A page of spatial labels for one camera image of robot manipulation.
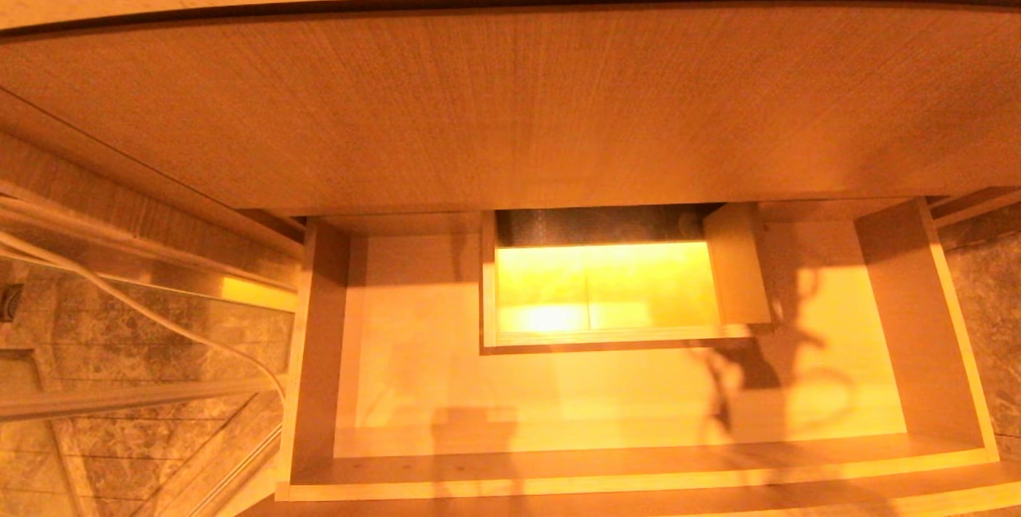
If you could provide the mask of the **wooden vanity drawer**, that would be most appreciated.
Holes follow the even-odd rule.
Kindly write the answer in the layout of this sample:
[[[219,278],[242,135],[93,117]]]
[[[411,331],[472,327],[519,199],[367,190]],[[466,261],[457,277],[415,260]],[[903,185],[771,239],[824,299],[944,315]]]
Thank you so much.
[[[239,517],[1021,507],[919,198],[310,219]]]

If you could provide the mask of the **wooden upper vanity front panel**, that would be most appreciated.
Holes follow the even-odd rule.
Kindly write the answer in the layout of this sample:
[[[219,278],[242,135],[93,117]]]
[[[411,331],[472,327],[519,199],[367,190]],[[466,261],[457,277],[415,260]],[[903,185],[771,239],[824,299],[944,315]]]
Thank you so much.
[[[142,24],[0,41],[0,87],[237,209],[1021,185],[1021,12],[865,3]]]

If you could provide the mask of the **wooden vanity side panel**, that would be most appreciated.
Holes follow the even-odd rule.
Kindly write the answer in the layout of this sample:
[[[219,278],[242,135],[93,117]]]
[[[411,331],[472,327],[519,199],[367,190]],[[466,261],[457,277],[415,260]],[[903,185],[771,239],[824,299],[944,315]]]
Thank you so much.
[[[0,202],[61,229],[292,290],[302,245],[0,88]]]

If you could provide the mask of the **glass shower screen pale frame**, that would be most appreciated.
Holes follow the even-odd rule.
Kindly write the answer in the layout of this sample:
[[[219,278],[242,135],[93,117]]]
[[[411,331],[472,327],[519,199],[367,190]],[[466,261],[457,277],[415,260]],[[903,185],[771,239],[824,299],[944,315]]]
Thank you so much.
[[[0,391],[0,424],[48,420],[85,515],[225,517],[273,494],[296,287],[185,266],[0,202],[4,263],[29,273],[0,346],[45,394]]]

